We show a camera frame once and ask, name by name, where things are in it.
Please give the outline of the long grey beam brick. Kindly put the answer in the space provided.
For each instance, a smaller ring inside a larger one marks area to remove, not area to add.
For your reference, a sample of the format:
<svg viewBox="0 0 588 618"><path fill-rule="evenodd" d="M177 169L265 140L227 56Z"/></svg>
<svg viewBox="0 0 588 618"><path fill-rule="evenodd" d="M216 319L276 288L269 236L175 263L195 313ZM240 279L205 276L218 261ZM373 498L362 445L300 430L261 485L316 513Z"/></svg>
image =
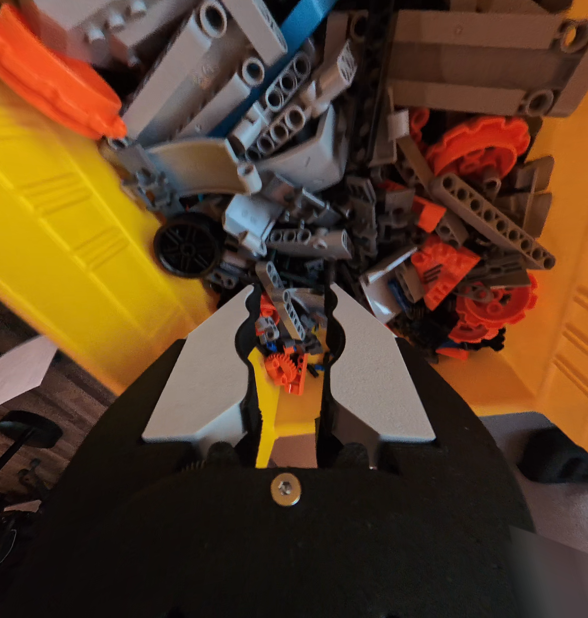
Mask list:
<svg viewBox="0 0 588 618"><path fill-rule="evenodd" d="M519 253L527 267L548 271L555 266L550 252L457 175L434 177L428 191L493 244Z"/></svg>

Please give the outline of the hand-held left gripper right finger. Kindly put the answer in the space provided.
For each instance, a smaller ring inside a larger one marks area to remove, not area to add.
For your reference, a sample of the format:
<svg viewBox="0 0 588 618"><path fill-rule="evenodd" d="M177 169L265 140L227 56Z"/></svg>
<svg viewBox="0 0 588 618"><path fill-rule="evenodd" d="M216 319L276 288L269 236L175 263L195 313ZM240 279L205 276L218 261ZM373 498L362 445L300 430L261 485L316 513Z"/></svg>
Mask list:
<svg viewBox="0 0 588 618"><path fill-rule="evenodd" d="M436 439L396 335L337 283L326 290L326 342L318 428L318 463L358 444L371 468L391 445Z"/></svg>

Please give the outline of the orange curved panel brick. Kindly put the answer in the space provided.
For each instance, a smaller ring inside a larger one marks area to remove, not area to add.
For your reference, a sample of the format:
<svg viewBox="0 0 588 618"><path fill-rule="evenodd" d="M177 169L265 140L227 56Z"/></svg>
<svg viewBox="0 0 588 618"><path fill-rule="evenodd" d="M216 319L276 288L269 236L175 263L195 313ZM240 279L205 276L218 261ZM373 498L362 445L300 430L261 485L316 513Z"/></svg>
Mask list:
<svg viewBox="0 0 588 618"><path fill-rule="evenodd" d="M305 391L305 380L307 375L309 354L298 355L296 359L296 375L290 384L287 386L286 391L290 395L302 396Z"/></svg>

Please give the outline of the large grey panel brick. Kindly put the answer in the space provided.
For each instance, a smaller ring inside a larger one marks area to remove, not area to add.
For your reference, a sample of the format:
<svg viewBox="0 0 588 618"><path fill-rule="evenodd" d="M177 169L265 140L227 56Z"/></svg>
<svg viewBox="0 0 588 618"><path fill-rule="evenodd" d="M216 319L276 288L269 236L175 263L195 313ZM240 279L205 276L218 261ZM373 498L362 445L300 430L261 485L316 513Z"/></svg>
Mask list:
<svg viewBox="0 0 588 618"><path fill-rule="evenodd" d="M386 86L403 108L565 118L588 92L588 19L401 10Z"/></svg>

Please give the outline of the yellow plastic bin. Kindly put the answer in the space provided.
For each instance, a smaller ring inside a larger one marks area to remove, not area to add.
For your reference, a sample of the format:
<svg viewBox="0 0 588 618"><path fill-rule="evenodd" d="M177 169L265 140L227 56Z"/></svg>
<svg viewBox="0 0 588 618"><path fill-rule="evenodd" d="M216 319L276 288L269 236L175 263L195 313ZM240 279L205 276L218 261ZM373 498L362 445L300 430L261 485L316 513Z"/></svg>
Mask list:
<svg viewBox="0 0 588 618"><path fill-rule="evenodd" d="M437 370L477 414L539 412L588 451L588 94L531 154L555 159L541 240L556 266L503 351ZM116 394L213 310L156 266L156 230L94 142L0 81L0 300Z"/></svg>

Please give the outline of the orange striped panel brick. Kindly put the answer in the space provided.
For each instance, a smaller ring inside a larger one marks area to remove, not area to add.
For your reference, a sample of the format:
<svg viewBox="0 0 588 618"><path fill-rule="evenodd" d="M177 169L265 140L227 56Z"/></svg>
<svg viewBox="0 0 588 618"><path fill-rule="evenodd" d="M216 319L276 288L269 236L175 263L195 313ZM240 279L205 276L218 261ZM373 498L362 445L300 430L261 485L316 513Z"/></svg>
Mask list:
<svg viewBox="0 0 588 618"><path fill-rule="evenodd" d="M465 247L454 248L436 234L428 236L410 259L423 285L427 308L437 309L480 260Z"/></svg>

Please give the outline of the white paper sheet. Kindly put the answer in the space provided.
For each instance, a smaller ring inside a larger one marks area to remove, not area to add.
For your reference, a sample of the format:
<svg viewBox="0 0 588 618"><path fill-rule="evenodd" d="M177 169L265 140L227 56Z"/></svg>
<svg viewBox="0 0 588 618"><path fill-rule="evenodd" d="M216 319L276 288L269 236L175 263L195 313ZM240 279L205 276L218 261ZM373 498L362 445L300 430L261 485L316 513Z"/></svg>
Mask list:
<svg viewBox="0 0 588 618"><path fill-rule="evenodd" d="M36 336L0 356L0 406L41 385L58 348Z"/></svg>

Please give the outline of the orange block brick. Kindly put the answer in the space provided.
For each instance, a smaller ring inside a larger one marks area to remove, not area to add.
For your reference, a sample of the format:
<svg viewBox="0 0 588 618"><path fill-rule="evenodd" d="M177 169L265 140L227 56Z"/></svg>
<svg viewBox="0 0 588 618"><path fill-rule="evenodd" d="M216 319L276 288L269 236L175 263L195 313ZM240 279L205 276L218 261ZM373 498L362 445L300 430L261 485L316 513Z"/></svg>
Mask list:
<svg viewBox="0 0 588 618"><path fill-rule="evenodd" d="M417 227L430 234L437 228L447 209L444 206L415 195L413 197L412 211L414 212L414 223Z"/></svg>

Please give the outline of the black rubber wheel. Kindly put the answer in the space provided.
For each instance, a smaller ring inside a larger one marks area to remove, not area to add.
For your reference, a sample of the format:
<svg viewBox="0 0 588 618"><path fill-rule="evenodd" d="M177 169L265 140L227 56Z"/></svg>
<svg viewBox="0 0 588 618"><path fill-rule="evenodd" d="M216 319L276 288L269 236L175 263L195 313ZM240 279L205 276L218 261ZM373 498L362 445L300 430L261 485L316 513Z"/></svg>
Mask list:
<svg viewBox="0 0 588 618"><path fill-rule="evenodd" d="M157 263L167 273L184 279L202 279L221 264L225 238L219 221L205 214L186 212L159 227L152 249Z"/></svg>

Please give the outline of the grey motor brick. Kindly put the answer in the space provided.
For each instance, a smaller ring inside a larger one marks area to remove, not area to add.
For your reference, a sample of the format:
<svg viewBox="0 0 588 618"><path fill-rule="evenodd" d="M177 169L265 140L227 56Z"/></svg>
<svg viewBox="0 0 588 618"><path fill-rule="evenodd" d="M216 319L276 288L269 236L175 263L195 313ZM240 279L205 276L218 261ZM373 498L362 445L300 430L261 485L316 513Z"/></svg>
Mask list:
<svg viewBox="0 0 588 618"><path fill-rule="evenodd" d="M19 1L51 50L99 67L154 57L198 1Z"/></svg>

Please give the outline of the orange bevel gear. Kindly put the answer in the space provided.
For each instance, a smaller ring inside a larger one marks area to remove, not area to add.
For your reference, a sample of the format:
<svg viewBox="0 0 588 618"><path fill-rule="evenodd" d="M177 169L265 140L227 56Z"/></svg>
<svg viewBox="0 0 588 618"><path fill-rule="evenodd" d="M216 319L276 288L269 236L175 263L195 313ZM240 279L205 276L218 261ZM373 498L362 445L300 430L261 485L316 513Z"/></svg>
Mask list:
<svg viewBox="0 0 588 618"><path fill-rule="evenodd" d="M277 386L291 384L298 375L297 365L286 353L272 353L264 359L267 375Z"/></svg>

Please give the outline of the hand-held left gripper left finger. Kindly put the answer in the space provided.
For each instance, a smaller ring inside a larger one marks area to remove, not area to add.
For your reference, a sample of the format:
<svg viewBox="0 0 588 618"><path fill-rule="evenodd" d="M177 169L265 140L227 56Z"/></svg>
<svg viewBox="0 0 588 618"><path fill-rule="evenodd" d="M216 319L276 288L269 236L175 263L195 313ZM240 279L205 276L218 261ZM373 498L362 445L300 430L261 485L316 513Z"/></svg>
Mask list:
<svg viewBox="0 0 588 618"><path fill-rule="evenodd" d="M186 337L143 431L146 443L190 443L207 459L227 443L255 466L262 417L254 368L261 290L248 285Z"/></svg>

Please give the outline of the blue beam brick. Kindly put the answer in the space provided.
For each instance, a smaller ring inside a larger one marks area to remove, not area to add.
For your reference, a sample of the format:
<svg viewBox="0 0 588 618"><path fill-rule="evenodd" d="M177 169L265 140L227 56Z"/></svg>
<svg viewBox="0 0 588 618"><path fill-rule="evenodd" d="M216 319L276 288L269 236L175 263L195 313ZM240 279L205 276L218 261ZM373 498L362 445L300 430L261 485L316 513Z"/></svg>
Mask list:
<svg viewBox="0 0 588 618"><path fill-rule="evenodd" d="M298 1L280 26L288 46L286 55L267 69L261 85L254 87L247 98L230 112L219 125L213 128L209 134L210 137L224 138L230 133L251 106L263 96L279 73L289 65L290 60L303 43L313 35L321 21L326 18L336 3L337 1Z"/></svg>

